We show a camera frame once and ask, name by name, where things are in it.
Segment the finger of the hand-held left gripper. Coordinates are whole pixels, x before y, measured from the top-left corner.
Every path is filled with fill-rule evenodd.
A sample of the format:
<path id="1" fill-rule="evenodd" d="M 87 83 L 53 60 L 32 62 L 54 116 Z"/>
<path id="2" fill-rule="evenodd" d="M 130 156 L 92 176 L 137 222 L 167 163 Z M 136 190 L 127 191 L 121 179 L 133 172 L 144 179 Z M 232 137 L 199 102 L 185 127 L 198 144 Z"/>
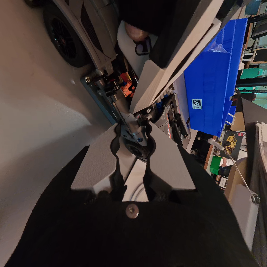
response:
<path id="1" fill-rule="evenodd" d="M 191 51 L 188 50 L 189 43 L 183 44 L 178 50 L 177 54 L 171 60 L 169 65 L 164 69 L 164 75 L 162 77 L 161 83 L 157 88 L 157 99 L 163 91 L 165 91 L 183 72 L 184 70 L 194 61 L 194 59 L 203 51 L 203 49 L 210 43 L 214 36 L 218 33 L 221 26 L 221 21 L 214 18 L 209 29 L 202 36 L 202 39 L 192 48 Z"/>
<path id="2" fill-rule="evenodd" d="M 192 21 L 190 21 L 190 31 L 186 31 L 189 35 L 187 35 L 186 39 L 183 39 L 185 44 L 189 43 L 189 51 L 196 46 L 205 32 L 207 32 L 212 21 L 216 18 L 222 3 L 222 0 L 212 0 L 211 4 L 205 6 L 207 7 L 206 11 L 202 9 L 202 12 L 197 12 L 199 21 L 194 26 L 192 25 Z M 131 113 L 136 113 L 152 104 L 155 100 L 155 95 L 157 95 L 156 91 L 158 85 L 161 83 L 164 72 L 164 68 L 160 68 L 152 60 L 148 59 L 145 62 L 130 105 Z"/>

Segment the lego instruction booklet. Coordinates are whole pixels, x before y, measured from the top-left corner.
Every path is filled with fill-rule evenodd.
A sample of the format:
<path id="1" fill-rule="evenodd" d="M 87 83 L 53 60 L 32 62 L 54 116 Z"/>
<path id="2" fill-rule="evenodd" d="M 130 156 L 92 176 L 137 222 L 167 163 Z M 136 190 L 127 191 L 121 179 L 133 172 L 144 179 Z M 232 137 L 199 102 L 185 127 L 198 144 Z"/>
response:
<path id="1" fill-rule="evenodd" d="M 250 185 L 252 169 L 254 163 L 254 150 L 256 140 L 256 122 L 267 123 L 267 110 L 253 102 L 241 98 L 242 113 L 246 132 L 246 145 L 248 150 L 247 156 L 247 178 Z"/>

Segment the green plastic bin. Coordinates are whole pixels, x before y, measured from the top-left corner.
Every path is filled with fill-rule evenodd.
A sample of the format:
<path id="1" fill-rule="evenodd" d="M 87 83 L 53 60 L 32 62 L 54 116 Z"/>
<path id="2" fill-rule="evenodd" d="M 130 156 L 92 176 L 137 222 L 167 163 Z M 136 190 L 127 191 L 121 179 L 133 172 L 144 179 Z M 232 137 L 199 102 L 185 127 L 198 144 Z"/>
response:
<path id="1" fill-rule="evenodd" d="M 219 168 L 221 164 L 223 163 L 223 159 L 220 156 L 213 156 L 212 161 L 210 164 L 210 172 L 212 174 L 218 175 L 219 173 Z"/>

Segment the grey lego car model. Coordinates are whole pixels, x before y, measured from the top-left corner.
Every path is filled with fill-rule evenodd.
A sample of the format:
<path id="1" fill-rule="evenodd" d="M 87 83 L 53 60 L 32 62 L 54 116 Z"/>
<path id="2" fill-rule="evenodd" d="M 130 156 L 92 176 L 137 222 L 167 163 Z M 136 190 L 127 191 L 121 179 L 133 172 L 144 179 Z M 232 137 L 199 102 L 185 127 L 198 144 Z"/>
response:
<path id="1" fill-rule="evenodd" d="M 122 138 L 131 153 L 146 161 L 149 152 L 142 126 L 146 117 L 178 145 L 183 146 L 190 140 L 173 84 L 147 108 L 130 112 L 140 74 L 118 45 L 117 33 L 125 30 L 124 23 L 119 23 L 118 1 L 25 3 L 43 9 L 47 33 L 68 64 L 92 67 L 81 82 L 111 124 L 122 124 Z"/>

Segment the person's left hand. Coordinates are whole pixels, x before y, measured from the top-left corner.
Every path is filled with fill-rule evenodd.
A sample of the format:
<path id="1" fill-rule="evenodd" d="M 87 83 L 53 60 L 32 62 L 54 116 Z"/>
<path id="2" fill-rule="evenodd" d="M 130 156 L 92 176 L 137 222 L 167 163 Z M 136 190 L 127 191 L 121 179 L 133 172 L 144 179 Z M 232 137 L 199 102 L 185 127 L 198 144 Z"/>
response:
<path id="1" fill-rule="evenodd" d="M 125 25 L 125 31 L 129 38 L 131 38 L 134 42 L 141 42 L 144 41 L 145 38 L 149 36 L 149 33 L 141 30 L 137 27 L 134 27 L 133 25 L 130 25 L 127 22 L 124 22 Z"/>

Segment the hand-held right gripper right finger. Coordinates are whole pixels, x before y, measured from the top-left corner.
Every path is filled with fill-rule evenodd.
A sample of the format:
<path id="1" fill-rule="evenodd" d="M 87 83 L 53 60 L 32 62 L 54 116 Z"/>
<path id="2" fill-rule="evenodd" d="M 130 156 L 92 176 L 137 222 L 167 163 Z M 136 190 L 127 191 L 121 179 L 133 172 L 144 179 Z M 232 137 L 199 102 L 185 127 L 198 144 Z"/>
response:
<path id="1" fill-rule="evenodd" d="M 168 201 L 173 192 L 194 191 L 180 146 L 153 123 L 144 123 L 149 154 L 143 184 L 148 201 Z"/>

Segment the blue plastic storage bin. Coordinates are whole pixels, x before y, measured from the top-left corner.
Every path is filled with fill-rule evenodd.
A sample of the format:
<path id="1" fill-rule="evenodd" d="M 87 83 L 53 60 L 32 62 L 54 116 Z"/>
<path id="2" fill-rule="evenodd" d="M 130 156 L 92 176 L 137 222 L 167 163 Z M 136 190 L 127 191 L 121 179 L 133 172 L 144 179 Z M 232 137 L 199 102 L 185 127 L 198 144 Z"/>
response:
<path id="1" fill-rule="evenodd" d="M 220 136 L 242 54 L 247 18 L 230 20 L 184 71 L 191 128 Z"/>

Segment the lego box with yellow car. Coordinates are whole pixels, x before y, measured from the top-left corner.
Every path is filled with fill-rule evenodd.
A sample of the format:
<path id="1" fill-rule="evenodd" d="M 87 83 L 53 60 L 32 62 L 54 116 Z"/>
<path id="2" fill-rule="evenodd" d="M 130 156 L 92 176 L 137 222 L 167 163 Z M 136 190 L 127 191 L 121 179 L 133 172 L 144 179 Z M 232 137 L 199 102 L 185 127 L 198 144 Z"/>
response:
<path id="1" fill-rule="evenodd" d="M 247 157 L 246 134 L 240 131 L 222 131 L 216 142 L 222 145 L 234 160 Z"/>

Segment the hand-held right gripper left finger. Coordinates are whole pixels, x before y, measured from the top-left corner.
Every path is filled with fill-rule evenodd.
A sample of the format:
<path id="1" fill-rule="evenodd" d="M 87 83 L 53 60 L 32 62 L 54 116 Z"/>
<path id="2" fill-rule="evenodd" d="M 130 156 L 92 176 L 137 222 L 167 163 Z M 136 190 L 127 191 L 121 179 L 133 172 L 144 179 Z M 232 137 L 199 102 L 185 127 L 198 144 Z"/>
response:
<path id="1" fill-rule="evenodd" d="M 114 124 L 92 144 L 72 182 L 73 191 L 107 192 L 113 201 L 122 201 L 127 186 L 120 171 L 117 152 L 120 149 L 121 125 Z"/>

